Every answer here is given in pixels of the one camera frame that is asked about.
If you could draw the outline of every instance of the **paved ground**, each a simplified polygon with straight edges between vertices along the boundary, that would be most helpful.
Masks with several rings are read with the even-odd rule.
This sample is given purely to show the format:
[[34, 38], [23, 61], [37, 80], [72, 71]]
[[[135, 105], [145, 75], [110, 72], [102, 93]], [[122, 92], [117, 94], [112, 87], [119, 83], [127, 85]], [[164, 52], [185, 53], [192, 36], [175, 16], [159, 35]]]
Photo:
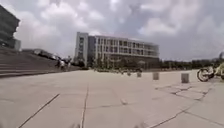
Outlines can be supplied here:
[[181, 72], [76, 71], [0, 79], [0, 128], [223, 128], [224, 84]]

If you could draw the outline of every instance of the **sky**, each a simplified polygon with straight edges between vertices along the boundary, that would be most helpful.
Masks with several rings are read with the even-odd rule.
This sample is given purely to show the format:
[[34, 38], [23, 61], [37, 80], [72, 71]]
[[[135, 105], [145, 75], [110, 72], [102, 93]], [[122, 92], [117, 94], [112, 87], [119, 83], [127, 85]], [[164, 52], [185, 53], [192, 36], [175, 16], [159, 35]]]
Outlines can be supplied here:
[[0, 0], [21, 22], [22, 48], [66, 57], [76, 33], [159, 45], [160, 58], [209, 59], [224, 51], [223, 0]]

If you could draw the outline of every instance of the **bollard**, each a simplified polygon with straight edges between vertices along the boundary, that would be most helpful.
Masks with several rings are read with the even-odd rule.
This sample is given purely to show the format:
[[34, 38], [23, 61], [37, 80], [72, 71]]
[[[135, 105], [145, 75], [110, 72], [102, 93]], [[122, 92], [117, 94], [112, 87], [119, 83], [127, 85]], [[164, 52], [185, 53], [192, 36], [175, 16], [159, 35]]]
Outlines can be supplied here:
[[127, 75], [128, 75], [128, 76], [131, 76], [131, 72], [130, 72], [130, 71], [128, 71], [128, 72], [127, 72]]
[[142, 77], [142, 73], [141, 72], [137, 72], [137, 77]]
[[152, 78], [153, 78], [153, 80], [159, 80], [159, 72], [153, 72]]
[[188, 73], [182, 73], [181, 74], [181, 82], [183, 84], [189, 83], [189, 74]]

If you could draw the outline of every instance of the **building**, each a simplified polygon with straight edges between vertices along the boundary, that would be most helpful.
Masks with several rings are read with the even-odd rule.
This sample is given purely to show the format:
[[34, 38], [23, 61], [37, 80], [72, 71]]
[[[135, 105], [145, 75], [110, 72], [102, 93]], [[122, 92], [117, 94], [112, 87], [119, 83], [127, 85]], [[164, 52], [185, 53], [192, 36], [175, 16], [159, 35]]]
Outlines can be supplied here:
[[0, 5], [0, 46], [20, 49], [21, 42], [13, 37], [20, 20]]
[[159, 47], [128, 38], [89, 36], [88, 33], [78, 32], [75, 58], [83, 60], [86, 66], [156, 68]]

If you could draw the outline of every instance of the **window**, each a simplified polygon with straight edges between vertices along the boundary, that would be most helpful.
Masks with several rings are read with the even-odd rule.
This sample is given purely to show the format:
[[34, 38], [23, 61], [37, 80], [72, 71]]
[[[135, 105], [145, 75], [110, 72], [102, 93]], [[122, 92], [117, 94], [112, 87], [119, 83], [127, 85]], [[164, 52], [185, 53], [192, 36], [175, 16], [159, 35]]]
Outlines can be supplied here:
[[124, 46], [128, 46], [128, 43], [127, 43], [127, 41], [124, 41]]
[[140, 55], [140, 50], [137, 50], [137, 54]]
[[136, 44], [136, 47], [139, 48], [139, 44]]
[[139, 44], [139, 48], [143, 48], [143, 44]]
[[114, 48], [113, 47], [110, 47], [110, 52], [113, 52], [114, 51]]
[[119, 45], [122, 46], [122, 41], [119, 41]]
[[106, 52], [108, 52], [109, 51], [109, 48], [108, 47], [106, 47]]
[[151, 52], [150, 51], [148, 51], [148, 55], [151, 55]]
[[114, 47], [114, 52], [117, 53], [117, 47]]
[[124, 48], [124, 53], [128, 53], [128, 49], [127, 48]]
[[113, 40], [110, 40], [110, 45], [113, 46]]
[[80, 43], [80, 44], [83, 44], [83, 43], [84, 43], [84, 38], [83, 38], [83, 37], [80, 37], [80, 38], [79, 38], [79, 43]]
[[128, 47], [131, 47], [131, 42], [128, 42]]

